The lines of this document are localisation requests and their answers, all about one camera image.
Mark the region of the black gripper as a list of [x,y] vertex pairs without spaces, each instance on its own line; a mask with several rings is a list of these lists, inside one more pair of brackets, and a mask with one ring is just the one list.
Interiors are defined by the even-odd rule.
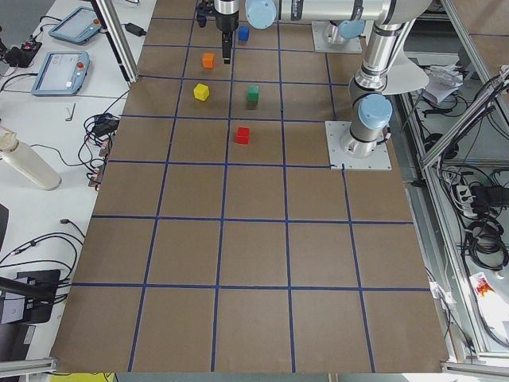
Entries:
[[239,1],[238,0],[215,0],[216,26],[222,33],[222,55],[225,64],[231,63],[231,40],[233,33],[238,28]]

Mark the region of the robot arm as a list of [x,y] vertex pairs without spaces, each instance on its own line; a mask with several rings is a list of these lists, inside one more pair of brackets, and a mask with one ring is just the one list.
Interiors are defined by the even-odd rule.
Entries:
[[359,37],[364,28],[364,20],[329,21],[324,30],[324,39],[331,45],[343,45]]
[[418,0],[247,1],[245,11],[248,22],[256,29],[266,29],[276,20],[373,22],[363,63],[350,83],[352,106],[358,115],[345,136],[345,148],[361,158],[371,154],[377,134],[385,127],[376,127],[362,114],[367,98],[382,96],[393,61],[415,19],[430,4]]

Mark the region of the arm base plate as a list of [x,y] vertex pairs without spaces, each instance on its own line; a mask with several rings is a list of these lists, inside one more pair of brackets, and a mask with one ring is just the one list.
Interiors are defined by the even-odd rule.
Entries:
[[361,54],[360,36],[365,25],[365,21],[313,21],[314,51]]
[[351,135],[351,122],[326,121],[329,167],[332,170],[392,170],[382,131],[374,142],[359,142]]

